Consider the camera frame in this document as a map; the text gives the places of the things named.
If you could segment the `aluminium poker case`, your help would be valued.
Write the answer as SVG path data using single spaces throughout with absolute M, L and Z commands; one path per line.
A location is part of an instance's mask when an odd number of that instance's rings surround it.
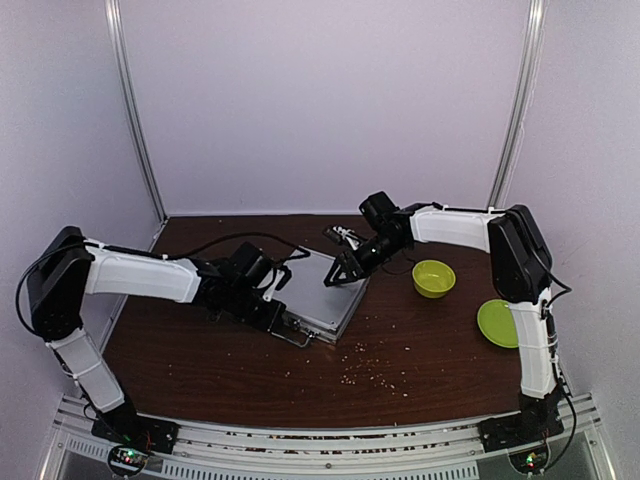
M 369 280 L 327 287 L 324 278 L 334 258 L 310 251 L 310 256 L 288 262 L 291 279 L 272 299 L 286 306 L 284 323 L 306 335 L 336 344 L 358 309 Z

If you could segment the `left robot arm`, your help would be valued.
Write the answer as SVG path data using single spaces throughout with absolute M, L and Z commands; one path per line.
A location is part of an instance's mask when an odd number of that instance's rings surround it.
M 274 260 L 250 243 L 252 236 L 237 234 L 242 243 L 230 256 L 206 260 L 200 258 L 200 248 L 180 255 L 153 254 L 89 239 L 79 228 L 67 226 L 22 273 L 14 305 L 19 307 L 26 296 L 29 312 L 19 313 L 18 320 L 54 352 L 106 429 L 121 443 L 133 444 L 146 429 L 84 327 L 80 310 L 85 297 L 170 300 L 277 336 L 286 306 L 274 294 L 292 277 L 288 262 L 311 253 L 297 246 L 289 256 Z

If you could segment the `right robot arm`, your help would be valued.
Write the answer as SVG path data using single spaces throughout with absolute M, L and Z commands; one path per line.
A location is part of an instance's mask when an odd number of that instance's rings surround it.
M 528 207 L 506 210 L 454 208 L 437 202 L 400 208 L 385 192 L 359 206 L 374 236 L 366 239 L 339 225 L 324 235 L 342 246 L 324 279 L 326 286 L 371 276 L 396 253 L 415 243 L 443 243 L 481 250 L 490 256 L 495 291 L 506 301 L 516 327 L 521 364 L 519 411 L 487 420 L 486 436 L 513 434 L 530 442 L 563 429 L 558 404 L 564 389 L 557 368 L 557 332 L 552 314 L 552 256 Z

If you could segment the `green bowl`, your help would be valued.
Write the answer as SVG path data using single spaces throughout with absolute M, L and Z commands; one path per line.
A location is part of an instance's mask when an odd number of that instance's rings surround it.
M 445 297 L 456 284 L 456 275 L 451 267 L 437 260 L 418 262 L 412 269 L 414 289 L 428 299 Z

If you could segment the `green plate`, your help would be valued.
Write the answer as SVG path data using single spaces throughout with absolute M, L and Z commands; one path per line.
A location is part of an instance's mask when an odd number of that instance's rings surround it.
M 492 344 L 507 349 L 518 347 L 515 322 L 506 301 L 486 301 L 479 307 L 476 321 L 482 335 Z

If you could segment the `front aluminium rail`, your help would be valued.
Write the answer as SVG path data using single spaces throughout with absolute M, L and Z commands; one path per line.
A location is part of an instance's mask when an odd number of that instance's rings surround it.
M 546 479 L 617 474 L 592 397 L 560 404 L 564 433 L 539 443 L 485 450 L 480 420 L 353 429 L 285 429 L 177 421 L 170 453 L 156 453 L 141 479 L 520 479 L 514 463 L 548 448 Z

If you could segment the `right aluminium frame post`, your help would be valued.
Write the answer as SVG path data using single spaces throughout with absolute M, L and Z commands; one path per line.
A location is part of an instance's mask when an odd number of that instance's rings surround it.
M 547 9 L 547 1 L 533 0 L 529 2 L 519 73 L 497 170 L 486 203 L 488 209 L 497 209 L 506 205 L 506 198 L 524 139 L 526 114 L 534 95 L 544 42 Z

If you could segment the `aluminium frame post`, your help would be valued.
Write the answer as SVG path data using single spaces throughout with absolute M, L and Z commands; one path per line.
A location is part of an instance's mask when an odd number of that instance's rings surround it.
M 544 42 L 547 9 L 547 1 L 533 0 L 529 2 L 519 73 L 497 170 L 486 203 L 488 209 L 497 209 L 506 205 L 506 198 L 524 139 L 526 114 L 534 95 Z
M 164 223 L 168 219 L 168 215 L 151 165 L 139 108 L 136 101 L 122 22 L 121 2 L 117 0 L 106 0 L 104 2 L 104 6 L 107 27 L 119 75 L 125 115 L 136 160 L 141 171 L 144 186 L 151 200 L 154 215 L 159 223 Z

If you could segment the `left aluminium frame post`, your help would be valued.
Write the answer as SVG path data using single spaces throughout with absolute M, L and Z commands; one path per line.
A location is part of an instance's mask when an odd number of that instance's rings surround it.
M 151 165 L 139 108 L 136 101 L 122 22 L 121 2 L 117 0 L 106 0 L 104 2 L 104 6 L 107 27 L 119 75 L 125 115 L 136 160 L 141 171 L 144 186 L 151 200 L 154 215 L 159 223 L 164 223 L 168 219 L 168 215 Z

